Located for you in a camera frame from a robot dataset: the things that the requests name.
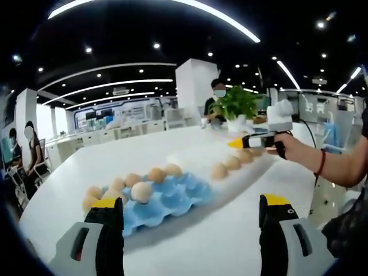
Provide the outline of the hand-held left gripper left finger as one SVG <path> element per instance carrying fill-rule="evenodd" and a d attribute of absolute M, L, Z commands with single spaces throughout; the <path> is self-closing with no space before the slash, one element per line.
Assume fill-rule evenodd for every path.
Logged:
<path fill-rule="evenodd" d="M 56 243 L 54 275 L 124 275 L 123 200 L 97 201 Z"/>

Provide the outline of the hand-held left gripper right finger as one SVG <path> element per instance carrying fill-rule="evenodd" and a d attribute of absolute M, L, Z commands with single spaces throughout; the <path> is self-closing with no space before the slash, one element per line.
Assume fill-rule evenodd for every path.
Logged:
<path fill-rule="evenodd" d="M 281 196 L 260 195 L 259 228 L 262 275 L 324 275 L 336 261 L 321 231 Z"/>

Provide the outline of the person's right hand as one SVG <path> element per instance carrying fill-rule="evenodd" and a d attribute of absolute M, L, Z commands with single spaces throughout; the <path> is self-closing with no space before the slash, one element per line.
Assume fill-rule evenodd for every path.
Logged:
<path fill-rule="evenodd" d="M 281 141 L 285 146 L 287 160 L 298 163 L 317 174 L 323 158 L 323 153 L 310 147 L 287 133 L 277 134 L 275 141 Z"/>

